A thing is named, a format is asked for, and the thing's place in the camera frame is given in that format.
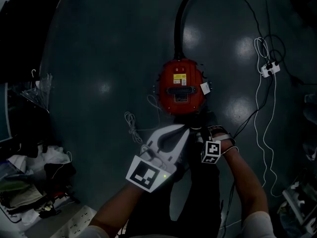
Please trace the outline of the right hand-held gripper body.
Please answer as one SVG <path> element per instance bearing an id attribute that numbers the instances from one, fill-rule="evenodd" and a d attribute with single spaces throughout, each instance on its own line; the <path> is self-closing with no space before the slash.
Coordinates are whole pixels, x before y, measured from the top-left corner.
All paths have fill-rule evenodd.
<path id="1" fill-rule="evenodd" d="M 200 132 L 196 134 L 196 146 L 201 163 L 216 164 L 221 153 L 221 142 L 216 141 L 211 135 L 206 138 Z"/>

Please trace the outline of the person's right hand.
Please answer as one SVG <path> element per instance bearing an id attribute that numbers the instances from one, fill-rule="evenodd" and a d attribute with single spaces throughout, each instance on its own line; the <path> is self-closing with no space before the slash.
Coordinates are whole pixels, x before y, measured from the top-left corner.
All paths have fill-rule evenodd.
<path id="1" fill-rule="evenodd" d="M 231 146 L 235 146 L 235 140 L 233 136 L 227 132 L 222 126 L 210 126 L 208 127 L 212 141 L 220 141 L 221 150 L 224 151 Z"/>

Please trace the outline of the printed white floor sheet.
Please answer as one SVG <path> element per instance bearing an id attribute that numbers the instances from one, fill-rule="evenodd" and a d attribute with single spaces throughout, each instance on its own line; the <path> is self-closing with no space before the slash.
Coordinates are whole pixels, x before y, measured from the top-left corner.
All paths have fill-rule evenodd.
<path id="1" fill-rule="evenodd" d="M 96 210 L 88 206 L 83 206 L 50 238 L 77 238 L 77 236 L 80 235 L 82 231 L 89 225 L 95 214 Z"/>

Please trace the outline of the red vacuum cleaner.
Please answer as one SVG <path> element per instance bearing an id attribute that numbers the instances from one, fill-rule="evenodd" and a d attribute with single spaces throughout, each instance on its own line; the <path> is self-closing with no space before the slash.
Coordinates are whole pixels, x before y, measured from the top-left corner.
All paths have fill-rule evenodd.
<path id="1" fill-rule="evenodd" d="M 162 108 L 172 115 L 198 112 L 205 102 L 201 89 L 202 73 L 190 59 L 171 60 L 159 77 L 158 98 Z"/>

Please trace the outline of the person's black trousers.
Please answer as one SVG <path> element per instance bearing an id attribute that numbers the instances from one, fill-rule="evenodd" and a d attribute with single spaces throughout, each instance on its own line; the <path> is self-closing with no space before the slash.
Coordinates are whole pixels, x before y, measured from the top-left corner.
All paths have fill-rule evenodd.
<path id="1" fill-rule="evenodd" d="M 219 170 L 216 165 L 190 160 L 191 188 L 176 221 L 169 214 L 171 191 L 181 174 L 152 193 L 144 192 L 129 217 L 128 238 L 136 236 L 170 236 L 176 238 L 216 238 L 221 224 Z"/>

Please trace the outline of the white power strip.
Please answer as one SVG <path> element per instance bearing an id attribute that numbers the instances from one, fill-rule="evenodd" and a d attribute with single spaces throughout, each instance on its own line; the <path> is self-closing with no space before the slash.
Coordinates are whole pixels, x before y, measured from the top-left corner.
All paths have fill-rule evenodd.
<path id="1" fill-rule="evenodd" d="M 277 62 L 269 63 L 261 67 L 261 75 L 267 78 L 280 71 L 280 66 Z"/>

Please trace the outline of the person's right forearm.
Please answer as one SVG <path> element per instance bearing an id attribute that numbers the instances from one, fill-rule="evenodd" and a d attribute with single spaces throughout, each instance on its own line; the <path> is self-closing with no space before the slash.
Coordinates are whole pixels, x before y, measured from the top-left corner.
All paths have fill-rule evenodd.
<path id="1" fill-rule="evenodd" d="M 231 141 L 223 142 L 221 153 L 233 174 L 242 207 L 242 220 L 256 212 L 268 213 L 266 193 L 260 181 Z"/>

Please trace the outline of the person's left forearm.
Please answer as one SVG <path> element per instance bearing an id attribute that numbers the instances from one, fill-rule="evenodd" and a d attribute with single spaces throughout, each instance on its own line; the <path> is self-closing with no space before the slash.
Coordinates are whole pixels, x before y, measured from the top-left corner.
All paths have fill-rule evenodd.
<path id="1" fill-rule="evenodd" d="M 110 238 L 114 238 L 128 221 L 144 192 L 132 183 L 126 184 L 99 209 L 90 225 L 103 229 Z"/>

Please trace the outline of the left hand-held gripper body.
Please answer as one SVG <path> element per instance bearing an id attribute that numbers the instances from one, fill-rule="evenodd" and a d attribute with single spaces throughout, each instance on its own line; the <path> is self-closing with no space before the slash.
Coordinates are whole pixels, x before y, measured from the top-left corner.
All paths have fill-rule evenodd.
<path id="1" fill-rule="evenodd" d="M 126 179 L 147 192 L 153 192 L 176 170 L 171 156 L 167 157 L 161 151 L 155 152 L 149 146 L 142 145 L 140 154 L 133 158 Z"/>

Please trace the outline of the transparent umbrella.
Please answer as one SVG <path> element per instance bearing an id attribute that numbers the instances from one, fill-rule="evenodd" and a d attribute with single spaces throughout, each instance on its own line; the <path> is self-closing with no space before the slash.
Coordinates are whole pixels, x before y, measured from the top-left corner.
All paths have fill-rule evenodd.
<path id="1" fill-rule="evenodd" d="M 39 106 L 40 108 L 49 112 L 49 98 L 52 87 L 53 76 L 48 74 L 40 78 L 35 79 L 36 70 L 31 70 L 32 81 L 30 84 L 30 89 L 22 91 L 21 95 L 28 101 Z"/>

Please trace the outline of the pile of clothes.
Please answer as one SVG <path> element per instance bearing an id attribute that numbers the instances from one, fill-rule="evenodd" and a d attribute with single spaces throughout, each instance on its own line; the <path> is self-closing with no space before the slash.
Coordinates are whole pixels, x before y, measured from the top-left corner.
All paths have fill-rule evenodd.
<path id="1" fill-rule="evenodd" d="M 56 216 L 68 204 L 80 204 L 71 178 L 76 174 L 70 151 L 39 145 L 35 155 L 0 160 L 0 216 L 12 224 L 30 226 Z"/>

